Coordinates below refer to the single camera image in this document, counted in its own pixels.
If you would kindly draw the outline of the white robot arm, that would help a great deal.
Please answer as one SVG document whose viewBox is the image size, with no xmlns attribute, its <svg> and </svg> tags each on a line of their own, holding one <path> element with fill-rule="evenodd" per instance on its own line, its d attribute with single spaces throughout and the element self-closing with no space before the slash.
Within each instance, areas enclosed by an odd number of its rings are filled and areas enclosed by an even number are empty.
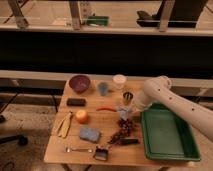
<svg viewBox="0 0 213 171">
<path fill-rule="evenodd" d="M 213 142 L 213 111 L 173 93 L 171 86 L 167 76 L 147 79 L 134 96 L 133 105 L 143 111 L 158 101 Z"/>
</svg>

